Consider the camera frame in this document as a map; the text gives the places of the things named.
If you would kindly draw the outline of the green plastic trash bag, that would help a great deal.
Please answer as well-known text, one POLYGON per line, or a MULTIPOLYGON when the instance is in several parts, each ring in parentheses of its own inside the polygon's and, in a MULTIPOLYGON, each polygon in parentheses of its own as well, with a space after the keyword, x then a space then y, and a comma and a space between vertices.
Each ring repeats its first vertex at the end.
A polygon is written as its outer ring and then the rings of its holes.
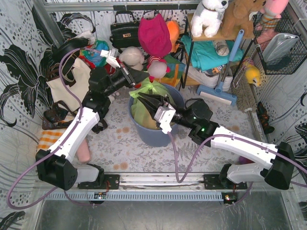
POLYGON ((170 103, 174 103, 173 97, 166 86, 157 81, 151 82, 149 78, 146 78, 141 82, 138 89, 131 91, 130 96, 132 98, 132 105, 130 106, 131 115, 134 121, 140 126, 148 129, 157 130, 159 126, 157 121, 153 119, 157 108, 161 106, 163 98, 167 95, 170 103), (158 102, 153 102, 152 99, 148 99, 146 95, 158 95, 158 102))

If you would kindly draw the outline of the blue trash bin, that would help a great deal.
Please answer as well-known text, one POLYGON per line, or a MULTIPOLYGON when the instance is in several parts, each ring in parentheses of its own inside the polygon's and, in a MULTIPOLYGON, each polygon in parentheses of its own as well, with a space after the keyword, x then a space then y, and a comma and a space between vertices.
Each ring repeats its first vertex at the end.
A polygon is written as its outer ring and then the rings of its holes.
MULTIPOLYGON (((185 99, 182 96, 182 94, 173 86, 163 84, 167 90, 169 91, 170 95, 172 96, 175 104, 178 107, 183 108, 185 99)), ((136 127, 137 133, 141 140, 151 146, 151 147, 166 147, 170 142, 171 139, 168 136, 168 134, 164 134, 161 129, 148 129, 145 127, 140 126, 132 117, 131 113, 131 106, 133 105, 134 99, 130 97, 129 104, 128 104, 128 110, 129 110, 129 116, 132 122, 134 123, 134 126, 136 127)))

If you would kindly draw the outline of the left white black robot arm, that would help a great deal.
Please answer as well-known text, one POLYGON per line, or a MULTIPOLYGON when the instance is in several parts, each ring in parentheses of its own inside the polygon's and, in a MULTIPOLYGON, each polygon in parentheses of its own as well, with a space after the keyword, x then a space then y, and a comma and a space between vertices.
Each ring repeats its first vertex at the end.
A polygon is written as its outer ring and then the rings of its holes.
POLYGON ((132 69, 125 63, 120 63, 112 75, 104 67, 91 70, 89 90, 76 117, 48 150, 39 150, 35 156, 38 178, 65 191, 74 184, 90 189, 106 185, 104 169, 100 166, 73 166, 75 153, 95 125, 102 123, 98 130, 106 129, 104 117, 111 104, 109 96, 123 86, 132 88, 148 77, 149 73, 132 69))

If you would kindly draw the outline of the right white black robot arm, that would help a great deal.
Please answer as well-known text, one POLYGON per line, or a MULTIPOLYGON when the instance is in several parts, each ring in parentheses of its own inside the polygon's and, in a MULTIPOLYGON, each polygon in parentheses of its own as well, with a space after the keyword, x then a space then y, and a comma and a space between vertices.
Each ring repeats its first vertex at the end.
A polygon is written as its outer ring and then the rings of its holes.
POLYGON ((251 160, 248 164, 225 164, 218 180, 230 189, 243 182, 264 181, 268 185, 289 189, 294 171, 295 158, 289 144, 279 145, 259 142, 238 135, 216 122, 207 103, 200 98, 192 99, 189 106, 179 107, 169 97, 156 94, 139 94, 139 101, 145 106, 162 132, 171 135, 171 125, 178 124, 190 129, 189 137, 199 145, 218 148, 251 160))

